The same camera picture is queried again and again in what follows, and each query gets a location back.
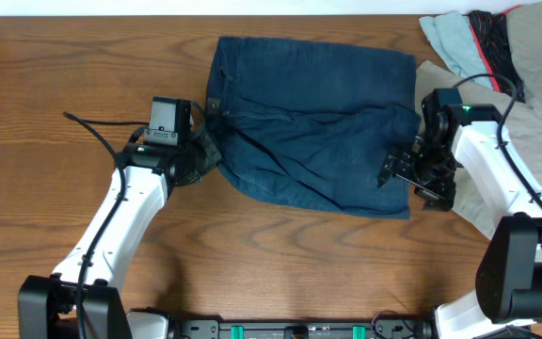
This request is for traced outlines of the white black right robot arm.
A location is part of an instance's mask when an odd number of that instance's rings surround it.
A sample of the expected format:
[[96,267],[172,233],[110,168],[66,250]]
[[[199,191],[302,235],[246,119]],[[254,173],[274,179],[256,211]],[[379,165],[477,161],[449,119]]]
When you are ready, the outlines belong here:
[[494,105],[466,105],[456,87],[422,99],[425,130],[409,149],[392,149],[377,176],[415,187],[432,207],[454,206],[457,168],[478,189],[496,224],[466,296],[442,304],[419,338],[531,338],[542,322],[542,186],[518,155]]

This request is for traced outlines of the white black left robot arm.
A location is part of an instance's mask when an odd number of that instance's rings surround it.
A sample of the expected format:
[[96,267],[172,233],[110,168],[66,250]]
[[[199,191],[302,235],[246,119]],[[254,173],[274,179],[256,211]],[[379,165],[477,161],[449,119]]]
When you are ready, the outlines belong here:
[[120,292],[145,231],[176,187],[199,182],[220,153],[195,102],[155,96],[119,152],[104,200],[81,239],[48,277],[18,294],[23,338],[179,338],[181,324],[152,307],[125,311]]

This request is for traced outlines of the dark blue denim shorts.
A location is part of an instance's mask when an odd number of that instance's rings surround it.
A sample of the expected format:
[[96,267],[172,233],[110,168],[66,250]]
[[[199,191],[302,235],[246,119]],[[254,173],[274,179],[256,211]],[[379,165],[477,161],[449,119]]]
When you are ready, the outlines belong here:
[[409,216],[408,184],[377,186],[413,142],[416,59],[355,45],[222,37],[206,89],[219,170],[250,198],[365,218]]

